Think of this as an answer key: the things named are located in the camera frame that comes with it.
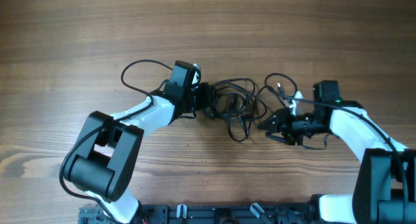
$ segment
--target wood grain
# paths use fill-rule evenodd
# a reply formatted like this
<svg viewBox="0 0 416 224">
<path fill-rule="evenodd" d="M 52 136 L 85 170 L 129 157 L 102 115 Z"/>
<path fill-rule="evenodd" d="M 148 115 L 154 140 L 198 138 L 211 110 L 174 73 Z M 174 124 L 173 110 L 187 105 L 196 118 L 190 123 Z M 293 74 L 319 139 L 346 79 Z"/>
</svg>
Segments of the wood grain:
<svg viewBox="0 0 416 224">
<path fill-rule="evenodd" d="M 314 83 L 336 79 L 345 99 L 416 149 L 415 12 L 415 0 L 0 0 L 0 222 L 77 220 L 87 201 L 59 186 L 60 163 L 89 113 L 142 101 L 119 77 L 143 58 L 197 62 L 207 82 L 261 85 L 285 73 L 309 99 Z M 169 74 L 148 64 L 127 81 L 152 90 Z M 146 138 L 133 194 L 144 204 L 247 204 L 354 190 L 359 162 L 339 140 L 306 151 L 255 129 L 235 143 L 225 129 L 198 113 Z"/>
</svg>

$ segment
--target wooden tabletop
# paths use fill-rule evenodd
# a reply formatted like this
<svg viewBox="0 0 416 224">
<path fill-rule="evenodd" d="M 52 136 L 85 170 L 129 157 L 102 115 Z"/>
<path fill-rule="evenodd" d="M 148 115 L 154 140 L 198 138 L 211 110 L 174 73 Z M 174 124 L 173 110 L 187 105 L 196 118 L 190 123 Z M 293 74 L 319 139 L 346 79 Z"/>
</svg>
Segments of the wooden tabletop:
<svg viewBox="0 0 416 224">
<path fill-rule="evenodd" d="M 123 68 L 143 58 L 196 62 L 210 83 L 249 77 L 262 85 L 269 73 L 284 73 L 306 99 L 314 83 L 338 80 L 344 99 L 416 149 L 415 2 L 0 0 L 0 222 L 76 222 L 88 201 L 60 187 L 62 159 L 89 113 L 143 101 L 120 82 Z M 143 64 L 126 80 L 151 91 L 169 75 Z M 279 108 L 270 93 L 261 98 Z M 307 201 L 354 191 L 359 162 L 340 140 L 308 151 L 254 127 L 250 140 L 236 143 L 223 121 L 197 115 L 143 140 L 129 185 L 143 204 Z"/>
</svg>

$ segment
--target robotic hand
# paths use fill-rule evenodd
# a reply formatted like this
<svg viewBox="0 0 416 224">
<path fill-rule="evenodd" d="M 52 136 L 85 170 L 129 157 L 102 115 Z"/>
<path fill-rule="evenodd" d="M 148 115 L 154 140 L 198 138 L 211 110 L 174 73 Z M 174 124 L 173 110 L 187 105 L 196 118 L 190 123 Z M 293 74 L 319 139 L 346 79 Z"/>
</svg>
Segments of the robotic hand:
<svg viewBox="0 0 416 224">
<path fill-rule="evenodd" d="M 416 210 L 416 152 L 388 137 L 357 102 L 343 101 L 336 81 L 314 85 L 315 101 L 286 96 L 266 84 L 279 98 L 292 101 L 292 106 L 307 102 L 315 105 L 315 111 L 297 116 L 295 110 L 282 108 L 258 127 L 267 131 L 267 137 L 289 145 L 303 145 L 304 136 L 320 133 L 340 137 L 362 162 L 354 194 L 312 195 L 306 203 L 269 206 L 141 205 L 127 185 L 143 137 L 175 119 L 190 118 L 183 114 L 211 105 L 215 91 L 200 83 L 197 67 L 177 61 L 163 91 L 147 93 L 143 103 L 125 112 L 106 115 L 96 111 L 87 117 L 60 171 L 61 185 L 69 194 L 98 202 L 80 209 L 79 223 L 402 223 L 404 217 L 408 223 L 416 223 L 416 213 L 408 212 Z M 103 155 L 94 150 L 95 145 L 108 145 L 114 152 Z M 69 191 L 63 178 L 88 196 Z M 392 178 L 402 182 L 404 189 L 392 190 Z"/>
</svg>

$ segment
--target wooden table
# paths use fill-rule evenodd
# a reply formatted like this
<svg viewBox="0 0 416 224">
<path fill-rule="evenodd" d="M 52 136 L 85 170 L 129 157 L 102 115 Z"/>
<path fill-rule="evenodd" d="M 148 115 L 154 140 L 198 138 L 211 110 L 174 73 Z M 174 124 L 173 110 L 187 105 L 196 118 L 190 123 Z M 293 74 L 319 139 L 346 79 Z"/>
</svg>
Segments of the wooden table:
<svg viewBox="0 0 416 224">
<path fill-rule="evenodd" d="M 416 149 L 415 12 L 415 0 L 0 0 L 0 222 L 75 223 L 88 201 L 62 190 L 59 166 L 89 113 L 142 102 L 120 73 L 143 58 L 197 62 L 206 82 L 262 85 L 280 72 L 307 99 L 314 83 L 338 80 L 345 99 Z M 150 91 L 169 75 L 146 64 L 126 79 Z M 343 142 L 308 151 L 250 136 L 236 143 L 203 113 L 177 120 L 142 142 L 129 187 L 168 205 L 353 192 L 359 162 Z"/>
</svg>

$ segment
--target robotic arm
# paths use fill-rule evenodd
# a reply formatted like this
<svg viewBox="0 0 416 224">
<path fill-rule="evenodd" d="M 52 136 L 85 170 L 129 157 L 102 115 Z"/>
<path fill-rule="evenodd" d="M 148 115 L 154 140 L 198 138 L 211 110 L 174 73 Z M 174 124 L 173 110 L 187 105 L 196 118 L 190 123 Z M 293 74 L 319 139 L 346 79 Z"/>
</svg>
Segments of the robotic arm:
<svg viewBox="0 0 416 224">
<path fill-rule="evenodd" d="M 182 114 L 193 113 L 210 106 L 212 89 L 199 83 L 197 66 L 177 61 L 164 90 L 151 92 L 153 106 L 131 118 L 114 122 L 92 135 L 70 155 L 64 167 L 64 178 L 100 205 L 80 209 L 79 223 L 141 223 L 141 224 L 296 224 L 296 223 L 401 223 L 404 190 L 392 190 L 391 179 L 402 182 L 400 168 L 391 148 L 362 118 L 368 117 L 355 101 L 343 101 L 336 81 L 314 85 L 313 113 L 296 115 L 290 107 L 282 108 L 264 120 L 258 128 L 266 136 L 288 145 L 303 145 L 304 136 L 332 133 L 351 148 L 361 163 L 354 194 L 312 195 L 306 203 L 281 203 L 261 206 L 196 206 L 169 207 L 141 205 L 127 185 L 143 137 L 166 126 Z M 91 113 L 78 140 L 99 126 L 112 123 L 151 103 L 150 98 L 125 112 L 106 115 Z M 357 115 L 345 112 L 346 108 Z M 415 161 L 416 152 L 394 140 L 394 148 L 402 152 L 408 182 L 408 210 L 416 210 Z M 112 156 L 94 150 L 95 145 L 114 148 Z M 408 223 L 416 223 L 416 213 L 408 212 Z"/>
</svg>

